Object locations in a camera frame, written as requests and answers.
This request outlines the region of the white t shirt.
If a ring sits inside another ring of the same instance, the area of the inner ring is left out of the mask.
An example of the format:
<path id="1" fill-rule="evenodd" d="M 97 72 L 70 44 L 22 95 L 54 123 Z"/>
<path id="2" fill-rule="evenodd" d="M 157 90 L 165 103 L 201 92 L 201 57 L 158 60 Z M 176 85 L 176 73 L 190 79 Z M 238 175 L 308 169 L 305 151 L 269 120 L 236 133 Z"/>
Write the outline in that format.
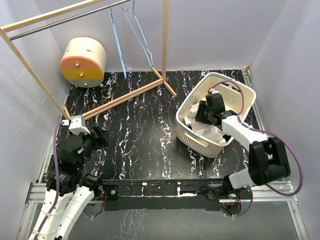
<path id="1" fill-rule="evenodd" d="M 225 144 L 230 140 L 230 136 L 222 132 L 217 126 L 202 123 L 195 120 L 199 103 L 192 105 L 184 116 L 185 125 L 196 134 L 217 144 Z"/>

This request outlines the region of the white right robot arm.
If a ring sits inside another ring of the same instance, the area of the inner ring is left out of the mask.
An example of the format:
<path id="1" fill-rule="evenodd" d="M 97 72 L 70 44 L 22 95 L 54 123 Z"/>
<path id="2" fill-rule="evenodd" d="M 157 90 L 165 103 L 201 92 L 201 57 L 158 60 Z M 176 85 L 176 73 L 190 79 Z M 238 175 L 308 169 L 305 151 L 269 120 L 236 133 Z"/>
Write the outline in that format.
<path id="1" fill-rule="evenodd" d="M 199 102 L 195 120 L 218 127 L 249 153 L 247 168 L 224 177 L 219 192 L 226 197 L 233 199 L 241 189 L 265 185 L 291 174 L 283 141 L 254 130 L 243 123 L 236 112 L 226 110 L 218 91 L 207 94 L 205 100 Z"/>

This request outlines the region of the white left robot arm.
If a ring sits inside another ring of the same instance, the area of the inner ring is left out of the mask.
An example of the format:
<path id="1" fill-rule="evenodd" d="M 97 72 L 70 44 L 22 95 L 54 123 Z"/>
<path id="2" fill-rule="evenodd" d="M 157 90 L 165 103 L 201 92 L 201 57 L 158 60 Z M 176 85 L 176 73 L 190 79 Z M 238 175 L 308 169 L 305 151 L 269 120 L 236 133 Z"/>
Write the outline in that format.
<path id="1" fill-rule="evenodd" d="M 88 133 L 72 134 L 53 151 L 53 169 L 47 175 L 46 192 L 31 240 L 66 240 L 87 204 L 103 195 L 102 180 L 83 174 L 92 152 L 110 144 L 110 134 L 99 126 Z"/>

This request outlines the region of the blue wire hanger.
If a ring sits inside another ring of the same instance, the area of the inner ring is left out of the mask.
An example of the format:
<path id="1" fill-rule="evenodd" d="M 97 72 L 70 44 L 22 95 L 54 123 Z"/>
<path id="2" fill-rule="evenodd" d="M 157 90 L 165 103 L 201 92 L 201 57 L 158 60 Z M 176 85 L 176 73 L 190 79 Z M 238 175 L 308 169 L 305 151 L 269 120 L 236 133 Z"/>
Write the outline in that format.
<path id="1" fill-rule="evenodd" d="M 144 34 L 143 28 L 140 24 L 140 21 L 136 15 L 136 1 L 132 1 L 132 7 L 122 7 L 122 11 L 126 21 L 128 22 L 130 28 L 132 29 L 136 39 L 138 40 L 140 46 L 143 49 L 143 52 L 146 56 L 149 66 L 154 67 L 153 54 L 149 49 L 148 41 Z"/>
<path id="2" fill-rule="evenodd" d="M 111 21 L 111 26 L 112 26 L 113 35 L 114 35 L 114 39 L 115 39 L 115 43 L 116 43 L 116 47 L 117 47 L 117 51 L 118 51 L 118 55 L 119 55 L 119 59 L 120 59 L 120 64 L 121 64 L 121 67 L 123 70 L 123 75 L 124 75 L 124 78 L 127 80 L 128 76 L 127 76 L 125 63 L 124 63 L 124 59 L 123 59 L 123 55 L 122 55 L 122 50 L 121 50 L 121 46 L 120 46 L 120 42 L 119 42 L 119 38 L 118 38 L 118 34 L 117 34 L 117 29 L 116 29 L 115 19 L 113 16 L 112 6 L 109 7 L 109 18 Z"/>

